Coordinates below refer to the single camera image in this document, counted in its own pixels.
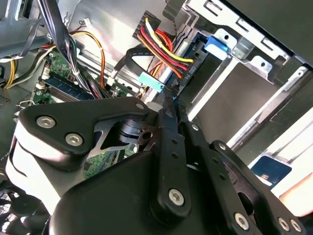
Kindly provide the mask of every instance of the cable tie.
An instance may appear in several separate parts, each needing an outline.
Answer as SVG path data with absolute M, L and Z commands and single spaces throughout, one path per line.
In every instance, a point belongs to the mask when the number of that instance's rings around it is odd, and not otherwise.
M 78 76 L 79 74 L 80 74 L 80 71 L 77 71 L 77 72 L 73 71 L 74 76 Z

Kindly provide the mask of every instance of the black fan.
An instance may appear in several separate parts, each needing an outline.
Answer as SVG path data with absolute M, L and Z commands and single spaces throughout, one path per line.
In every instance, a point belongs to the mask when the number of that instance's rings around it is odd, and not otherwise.
M 3 225 L 9 222 L 5 229 L 8 235 L 42 234 L 50 216 L 43 203 L 36 197 L 25 194 L 23 190 L 13 186 L 9 181 L 1 183 L 0 192 L 7 194 L 10 198 L 10 201 L 0 199 L 0 206 L 10 205 L 9 212 L 0 215 L 0 232 Z

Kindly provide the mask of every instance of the silver screw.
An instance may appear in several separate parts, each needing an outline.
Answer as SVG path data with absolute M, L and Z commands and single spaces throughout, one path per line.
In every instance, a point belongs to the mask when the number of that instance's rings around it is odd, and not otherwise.
M 136 106 L 137 106 L 139 109 L 144 109 L 144 107 L 143 107 L 142 104 L 137 103 Z
M 293 225 L 294 229 L 296 229 L 298 232 L 302 232 L 301 227 L 298 225 L 297 222 L 295 222 L 293 219 L 290 220 L 291 224 Z
M 80 146 L 83 144 L 83 138 L 75 133 L 70 133 L 65 137 L 65 140 L 69 145 Z
M 182 193 L 180 191 L 178 191 L 175 188 L 172 188 L 169 192 L 168 192 L 168 196 L 170 198 L 170 200 L 176 205 L 176 206 L 182 206 L 184 204 L 184 196 L 182 195 Z
M 192 124 L 191 126 L 192 126 L 192 128 L 195 129 L 196 131 L 199 131 L 199 127 L 198 127 L 197 125 Z
M 172 113 L 170 111 L 166 111 L 165 113 L 166 113 L 167 116 L 169 116 L 171 118 L 173 117 L 173 115 L 172 115 Z
M 279 222 L 280 226 L 282 226 L 282 228 L 284 230 L 286 230 L 286 231 L 290 230 L 289 225 L 287 224 L 287 222 L 284 219 L 278 218 L 278 222 Z
M 249 229 L 249 223 L 247 219 L 240 213 L 235 213 L 234 215 L 236 223 L 242 228 L 243 230 Z
M 55 126 L 55 120 L 47 116 L 37 118 L 36 122 L 42 128 L 49 129 Z
M 220 147 L 222 150 L 226 150 L 225 145 L 223 145 L 222 143 L 219 143 L 219 147 Z

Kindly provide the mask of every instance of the red wire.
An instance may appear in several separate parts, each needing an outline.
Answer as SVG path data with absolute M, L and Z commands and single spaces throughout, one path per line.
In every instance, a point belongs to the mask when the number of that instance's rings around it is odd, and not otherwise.
M 164 57 L 168 62 L 172 63 L 173 65 L 182 68 L 183 70 L 187 71 L 188 68 L 185 66 L 182 66 L 181 64 L 175 62 L 174 60 L 170 59 L 160 48 L 158 48 L 154 42 L 152 42 L 152 40 L 147 36 L 147 34 L 144 32 L 143 30 L 143 26 L 141 27 L 141 34 L 142 36 L 149 42 L 149 44 L 158 52 L 162 55 L 162 57 Z
M 166 39 L 168 45 L 170 45 L 170 48 L 169 48 L 169 49 L 170 49 L 170 52 L 172 52 L 172 51 L 173 51 L 173 43 L 171 42 L 171 40 L 169 39 L 169 37 L 168 37 L 163 31 L 161 31 L 161 30 L 159 30 L 159 29 L 156 30 L 156 33 L 161 34 L 161 35 Z

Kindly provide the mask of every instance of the motherboard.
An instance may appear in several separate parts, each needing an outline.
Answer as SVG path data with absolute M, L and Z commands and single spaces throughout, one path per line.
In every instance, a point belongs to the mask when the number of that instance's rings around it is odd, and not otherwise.
M 99 77 L 92 74 L 95 80 Z M 112 97 L 123 97 L 127 91 L 113 86 Z M 34 105 L 44 105 L 62 102 L 75 102 L 93 99 L 92 95 L 84 91 L 76 82 L 71 68 L 60 53 L 53 51 L 45 62 L 42 76 L 38 79 L 35 90 L 32 94 Z M 125 146 L 123 158 L 134 154 L 134 144 Z M 106 151 L 99 155 L 88 158 L 84 165 L 84 177 L 90 178 L 97 173 L 107 169 L 117 162 L 121 151 Z

